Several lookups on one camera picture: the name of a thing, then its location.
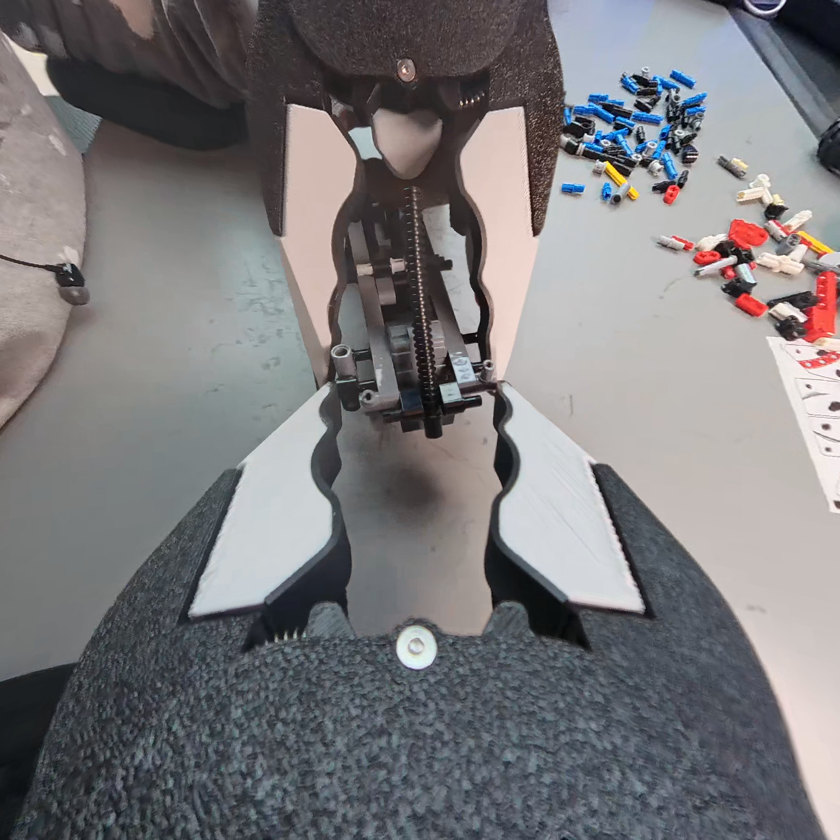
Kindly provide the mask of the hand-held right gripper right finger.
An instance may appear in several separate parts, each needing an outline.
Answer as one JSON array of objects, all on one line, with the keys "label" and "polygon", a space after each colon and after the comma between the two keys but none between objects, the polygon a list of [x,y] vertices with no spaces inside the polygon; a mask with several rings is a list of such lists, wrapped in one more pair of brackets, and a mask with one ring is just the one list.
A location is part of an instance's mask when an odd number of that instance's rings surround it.
[{"label": "hand-held right gripper right finger", "polygon": [[586,638],[584,611],[646,616],[597,464],[510,383],[497,385],[485,576],[494,608],[521,606],[537,637]]}]

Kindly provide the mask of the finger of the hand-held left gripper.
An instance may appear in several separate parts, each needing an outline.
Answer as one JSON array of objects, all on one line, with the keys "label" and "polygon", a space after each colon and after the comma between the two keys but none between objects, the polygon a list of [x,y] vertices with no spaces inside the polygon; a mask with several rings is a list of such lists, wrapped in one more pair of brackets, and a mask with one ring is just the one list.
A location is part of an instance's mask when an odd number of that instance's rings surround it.
[{"label": "finger of the hand-held left gripper", "polygon": [[532,230],[524,108],[490,110],[459,153],[459,187],[476,217],[477,279],[488,310],[487,355],[506,379],[538,253]]},{"label": "finger of the hand-held left gripper", "polygon": [[317,387],[334,375],[340,304],[348,284],[345,238],[361,190],[361,159],[333,115],[287,106],[282,262]]}]

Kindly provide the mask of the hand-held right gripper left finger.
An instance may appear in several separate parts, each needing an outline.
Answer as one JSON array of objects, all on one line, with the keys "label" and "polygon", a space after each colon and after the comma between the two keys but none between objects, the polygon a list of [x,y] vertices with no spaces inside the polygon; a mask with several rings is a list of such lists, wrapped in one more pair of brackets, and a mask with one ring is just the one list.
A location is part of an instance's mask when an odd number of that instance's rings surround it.
[{"label": "hand-held right gripper left finger", "polygon": [[302,634],[312,609],[348,615],[352,553],[333,485],[342,406],[316,391],[237,467],[188,602],[188,620],[254,614],[251,644]]}]

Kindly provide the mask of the pile of blue black pins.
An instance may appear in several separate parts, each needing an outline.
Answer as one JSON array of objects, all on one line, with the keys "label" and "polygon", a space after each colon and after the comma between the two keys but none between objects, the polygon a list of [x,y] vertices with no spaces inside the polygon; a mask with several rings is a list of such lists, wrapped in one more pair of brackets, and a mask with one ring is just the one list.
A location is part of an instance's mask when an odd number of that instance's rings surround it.
[{"label": "pile of blue black pins", "polygon": [[679,70],[658,75],[643,67],[624,72],[617,96],[592,91],[564,104],[560,149],[591,165],[599,179],[597,200],[620,206],[639,198],[633,178],[664,204],[673,205],[699,160],[697,139],[707,116],[708,95]]}]

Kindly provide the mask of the grey black toy chassis model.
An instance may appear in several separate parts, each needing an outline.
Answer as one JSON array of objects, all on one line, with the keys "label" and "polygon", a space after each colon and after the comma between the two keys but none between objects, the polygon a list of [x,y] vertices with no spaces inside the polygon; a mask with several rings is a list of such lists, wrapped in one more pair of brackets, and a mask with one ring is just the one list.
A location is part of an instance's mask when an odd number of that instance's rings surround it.
[{"label": "grey black toy chassis model", "polygon": [[[444,204],[465,240],[479,310],[472,331],[460,325],[445,281],[453,262],[439,252],[425,218],[436,203]],[[481,397],[496,388],[487,355],[487,303],[477,279],[476,217],[462,195],[422,180],[402,181],[382,161],[362,160],[344,245],[346,289],[357,291],[364,330],[361,346],[339,342],[351,347],[360,383],[360,410],[354,413],[440,438],[458,415],[479,407]]]}]

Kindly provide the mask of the person's left forearm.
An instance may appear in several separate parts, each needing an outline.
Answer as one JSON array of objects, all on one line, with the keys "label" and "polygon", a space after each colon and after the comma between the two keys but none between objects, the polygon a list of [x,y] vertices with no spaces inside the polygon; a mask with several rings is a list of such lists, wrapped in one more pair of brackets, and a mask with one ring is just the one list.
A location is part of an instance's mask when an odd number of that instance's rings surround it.
[{"label": "person's left forearm", "polygon": [[257,1],[2,1],[20,47],[171,84],[216,108],[245,99]]}]

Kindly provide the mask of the grey mesh office chair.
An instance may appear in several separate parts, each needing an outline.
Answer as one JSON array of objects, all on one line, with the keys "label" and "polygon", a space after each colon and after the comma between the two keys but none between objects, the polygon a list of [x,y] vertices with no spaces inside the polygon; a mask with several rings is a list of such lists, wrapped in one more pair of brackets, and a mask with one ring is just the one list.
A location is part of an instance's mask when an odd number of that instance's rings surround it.
[{"label": "grey mesh office chair", "polygon": [[46,96],[45,100],[77,151],[82,155],[87,154],[102,119],[98,115],[72,106],[60,96]]}]

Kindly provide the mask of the pile of red white pieces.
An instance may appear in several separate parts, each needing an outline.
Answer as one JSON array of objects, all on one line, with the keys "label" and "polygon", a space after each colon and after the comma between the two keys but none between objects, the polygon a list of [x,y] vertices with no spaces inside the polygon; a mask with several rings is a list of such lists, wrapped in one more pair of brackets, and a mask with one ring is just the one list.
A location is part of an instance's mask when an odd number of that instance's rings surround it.
[{"label": "pile of red white pieces", "polygon": [[[832,342],[838,341],[838,249],[810,234],[809,210],[790,214],[781,196],[771,190],[771,180],[760,173],[736,194],[740,205],[759,204],[763,220],[758,223],[736,217],[721,234],[692,241],[677,235],[656,237],[657,247],[687,254],[695,278],[718,277],[721,293],[735,309],[753,319],[768,319],[787,343],[806,343],[816,349],[816,367],[823,358],[838,358]],[[776,277],[797,279],[808,275],[802,290],[761,299],[756,294],[758,271]]]}]

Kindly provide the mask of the white sticker sheet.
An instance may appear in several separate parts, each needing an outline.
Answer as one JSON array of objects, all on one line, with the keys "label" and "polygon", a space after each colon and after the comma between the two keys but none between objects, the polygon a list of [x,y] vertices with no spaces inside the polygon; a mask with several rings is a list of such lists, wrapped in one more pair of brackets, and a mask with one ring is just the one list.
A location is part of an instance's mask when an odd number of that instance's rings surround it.
[{"label": "white sticker sheet", "polygon": [[839,341],[767,338],[831,513],[839,512]]}]

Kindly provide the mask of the black mesh pad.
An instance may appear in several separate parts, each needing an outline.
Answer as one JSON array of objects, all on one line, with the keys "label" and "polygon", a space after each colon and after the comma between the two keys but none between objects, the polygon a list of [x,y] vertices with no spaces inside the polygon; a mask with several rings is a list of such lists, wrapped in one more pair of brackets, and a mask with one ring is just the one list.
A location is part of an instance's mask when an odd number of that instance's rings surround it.
[{"label": "black mesh pad", "polygon": [[23,795],[74,663],[32,671],[1,683],[1,792]]}]

